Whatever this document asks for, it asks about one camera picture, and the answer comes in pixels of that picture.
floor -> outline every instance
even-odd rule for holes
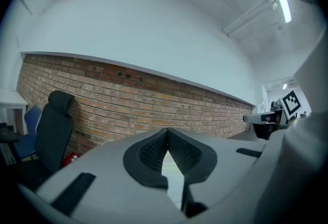
[[[183,191],[183,182],[185,180],[184,176],[178,169],[175,164],[171,154],[169,152],[166,153],[163,167],[162,167],[162,175],[168,178],[169,189],[168,196],[172,200],[177,208],[181,208],[181,198]]]
[[[244,141],[255,141],[255,142],[263,142],[265,143],[266,140],[262,138],[258,138],[256,134],[252,131],[244,131],[241,132],[237,135],[234,135],[232,137],[229,137],[229,139],[234,139],[234,140],[244,140]]]

red object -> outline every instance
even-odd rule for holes
[[[64,161],[63,161],[64,167],[66,167],[68,164],[72,163],[72,158],[74,158],[74,156],[76,156],[78,158],[77,154],[71,153],[64,159]]]

white desk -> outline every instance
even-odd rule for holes
[[[0,88],[0,109],[21,109],[23,120],[23,131],[27,134],[26,123],[24,115],[26,113],[27,102],[16,91],[6,90]],[[14,112],[12,111],[12,119],[14,124],[14,132],[17,132],[16,120]]]

brick wall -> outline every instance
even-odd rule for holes
[[[51,91],[75,95],[74,130],[67,152],[161,127],[181,127],[218,137],[248,130],[251,106],[201,88],[140,71],[78,58],[26,55],[17,91],[40,108]]]

gray surface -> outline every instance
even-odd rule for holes
[[[188,224],[254,223],[258,202],[278,162],[284,133],[285,130],[274,132],[261,157],[250,167],[238,185],[216,205],[210,207],[203,214],[189,219]]]
[[[181,208],[182,191],[185,177],[180,172],[178,166],[174,162],[170,152],[168,151],[164,157],[162,166],[162,175],[168,178],[169,189],[168,196],[177,208]]]
[[[63,168],[37,191],[51,203],[81,172],[96,178],[72,217],[86,223],[176,223],[186,219],[166,190],[137,183],[123,166],[125,150],[159,130],[149,131],[96,147]]]
[[[18,184],[18,188],[22,194],[28,199],[29,203],[37,209],[37,211],[50,223],[55,224],[81,224],[82,222],[74,220],[58,210],[54,209],[52,206],[47,204],[44,200],[38,197],[35,193],[30,191],[23,185]]]
[[[209,178],[204,182],[190,185],[193,199],[207,207],[211,207],[228,195],[258,159],[237,153],[236,150],[246,148],[262,151],[265,147],[265,144],[256,141],[240,141],[212,136],[200,137],[199,133],[180,129],[177,131],[210,146],[217,154],[217,165]]]
[[[328,111],[328,29],[294,77],[300,85],[312,112]]]
[[[322,170],[328,154],[327,123],[328,112],[313,114],[297,119],[286,131],[279,161],[255,212],[257,223],[279,219]],[[280,210],[272,207],[272,201],[280,206]]]
[[[259,113],[259,114],[244,115],[242,120],[250,124],[266,125],[267,121],[262,121],[261,117],[263,115],[273,115],[274,113],[275,112],[266,112],[266,113]]]

